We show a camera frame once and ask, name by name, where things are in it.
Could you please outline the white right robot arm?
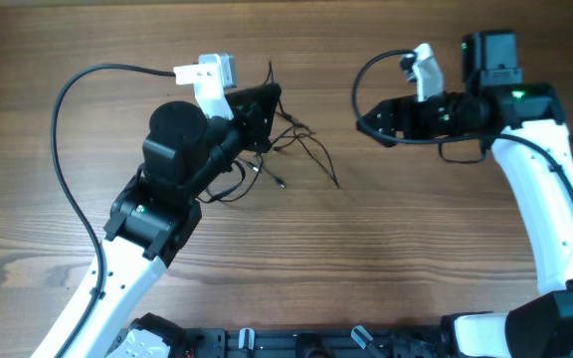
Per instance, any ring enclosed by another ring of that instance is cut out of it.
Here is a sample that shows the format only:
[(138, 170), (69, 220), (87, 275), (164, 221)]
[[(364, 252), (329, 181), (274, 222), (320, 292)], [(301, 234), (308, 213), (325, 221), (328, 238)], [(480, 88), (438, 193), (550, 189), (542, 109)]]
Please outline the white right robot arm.
[(396, 57), (416, 93), (357, 112), (357, 128), (387, 147), (476, 141), (514, 194), (539, 294), (506, 313), (455, 313), (437, 326), (396, 330), (391, 353), (573, 357), (573, 140), (555, 88), (523, 80), (516, 37), (508, 30), (463, 37), (461, 92), (445, 90), (428, 44)]

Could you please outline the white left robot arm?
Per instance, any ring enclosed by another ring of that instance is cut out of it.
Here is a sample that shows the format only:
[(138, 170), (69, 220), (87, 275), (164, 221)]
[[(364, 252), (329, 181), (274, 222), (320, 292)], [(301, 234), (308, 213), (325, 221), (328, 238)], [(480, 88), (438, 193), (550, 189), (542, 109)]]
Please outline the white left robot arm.
[(282, 89), (225, 95), (230, 115), (170, 101), (149, 119), (144, 161), (120, 191), (80, 286), (36, 357), (102, 357), (202, 218), (199, 196), (243, 151), (266, 152)]

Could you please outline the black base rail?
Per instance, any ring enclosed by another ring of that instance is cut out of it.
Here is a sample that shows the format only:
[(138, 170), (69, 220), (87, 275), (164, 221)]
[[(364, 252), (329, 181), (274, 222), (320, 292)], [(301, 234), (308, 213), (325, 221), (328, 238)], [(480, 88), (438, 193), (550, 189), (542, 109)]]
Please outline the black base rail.
[(244, 327), (182, 328), (147, 313), (122, 328), (107, 357), (273, 358), (273, 357), (489, 357), (465, 352), (456, 341), (455, 324), (370, 329), (262, 330)]

